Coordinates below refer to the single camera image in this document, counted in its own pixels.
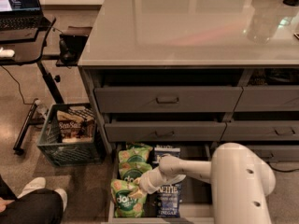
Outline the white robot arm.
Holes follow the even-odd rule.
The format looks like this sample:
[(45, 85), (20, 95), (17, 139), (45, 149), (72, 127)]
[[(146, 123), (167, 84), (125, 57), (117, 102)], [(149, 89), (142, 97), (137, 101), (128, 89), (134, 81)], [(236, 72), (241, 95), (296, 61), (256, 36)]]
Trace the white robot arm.
[(269, 165), (238, 143), (220, 145), (210, 161), (188, 161), (171, 155), (134, 181), (133, 198), (191, 177), (211, 185), (215, 224), (272, 224), (266, 197), (276, 185)]

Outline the person hand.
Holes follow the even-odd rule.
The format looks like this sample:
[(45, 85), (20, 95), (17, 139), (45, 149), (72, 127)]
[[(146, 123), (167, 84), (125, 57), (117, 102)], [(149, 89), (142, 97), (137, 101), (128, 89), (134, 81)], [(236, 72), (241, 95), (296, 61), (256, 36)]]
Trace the person hand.
[(7, 209), (7, 206), (11, 203), (13, 203), (13, 200), (5, 200), (0, 197), (0, 213), (4, 212)]

